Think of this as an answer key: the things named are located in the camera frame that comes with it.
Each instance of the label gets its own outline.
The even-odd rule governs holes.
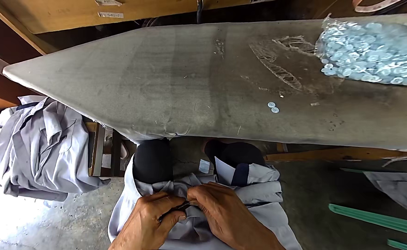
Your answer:
[[[123,13],[99,12],[100,17],[123,18]]]
[[[116,0],[95,0],[96,4],[99,6],[110,6],[110,5],[116,5],[116,6],[121,6],[122,3],[117,2]]]
[[[199,171],[202,173],[209,173],[210,172],[210,162],[201,159],[199,163]]]

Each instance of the stain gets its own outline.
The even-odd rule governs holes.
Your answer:
[[[65,14],[65,13],[71,12],[70,9],[58,9],[58,10],[56,10],[56,11],[57,11],[57,13],[61,13],[61,14]]]
[[[220,41],[219,39],[216,40],[216,49],[217,49],[217,53],[219,55],[221,55],[222,59],[223,59],[223,55],[225,54],[225,48],[223,46],[223,42]]]
[[[293,74],[274,64],[274,61],[276,61],[277,58],[277,54],[274,51],[265,48],[260,43],[250,44],[250,48],[259,61],[276,77],[289,85],[291,88],[302,91],[302,84],[295,76],[293,76]]]
[[[43,205],[45,205],[45,207],[47,207],[47,208],[51,208],[51,205],[48,204],[48,201],[44,201]]]
[[[275,38],[272,39],[272,41],[286,49],[297,51],[309,56],[315,56],[315,46],[307,42],[303,36]]]

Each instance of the pile of shirts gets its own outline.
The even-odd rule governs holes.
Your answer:
[[[49,97],[19,97],[0,115],[3,193],[64,201],[108,180],[88,176],[88,132],[82,116]]]

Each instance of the navy blue trim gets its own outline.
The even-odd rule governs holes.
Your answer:
[[[34,107],[38,103],[39,103],[38,101],[34,101],[34,102],[27,103],[27,104],[23,104],[23,105],[18,106],[16,110],[21,110],[21,109],[26,109],[26,108],[29,108],[29,107]]]
[[[248,171],[250,166],[247,163],[239,163],[234,171],[233,179],[231,181],[232,186],[245,187],[248,180]]]

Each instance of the right hand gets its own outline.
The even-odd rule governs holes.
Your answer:
[[[187,199],[205,214],[211,232],[237,250],[285,250],[274,233],[259,222],[236,193],[214,182],[188,189]]]

